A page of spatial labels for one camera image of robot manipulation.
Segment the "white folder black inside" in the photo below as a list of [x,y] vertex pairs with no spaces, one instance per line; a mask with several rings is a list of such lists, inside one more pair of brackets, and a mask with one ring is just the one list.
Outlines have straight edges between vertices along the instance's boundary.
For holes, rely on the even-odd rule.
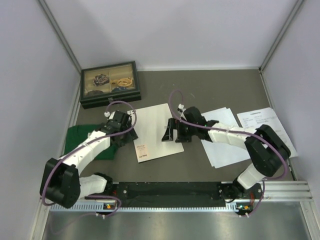
[[138,139],[133,142],[138,163],[184,152],[181,143],[162,142],[162,137],[167,130],[168,119],[172,117],[167,103],[134,111],[128,110],[127,113],[131,115],[133,122],[137,117],[134,130]]

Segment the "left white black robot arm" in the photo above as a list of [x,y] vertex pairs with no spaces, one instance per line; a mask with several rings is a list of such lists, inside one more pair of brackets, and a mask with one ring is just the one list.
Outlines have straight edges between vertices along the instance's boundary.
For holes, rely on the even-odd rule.
[[107,113],[107,122],[91,132],[87,139],[60,159],[50,158],[44,167],[39,194],[43,205],[58,204],[71,208],[79,199],[100,195],[109,198],[113,179],[103,173],[81,177],[82,171],[109,147],[122,147],[138,139],[134,119],[128,113]]

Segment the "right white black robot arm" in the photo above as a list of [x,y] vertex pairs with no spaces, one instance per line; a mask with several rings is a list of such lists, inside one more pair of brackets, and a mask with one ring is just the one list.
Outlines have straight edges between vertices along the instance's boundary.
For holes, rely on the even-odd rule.
[[246,150],[251,164],[229,187],[222,189],[227,199],[245,198],[259,181],[271,178],[290,158],[291,151],[271,126],[241,128],[218,120],[206,120],[198,108],[179,105],[179,118],[169,118],[162,142],[189,143],[193,136],[210,143],[222,143]]

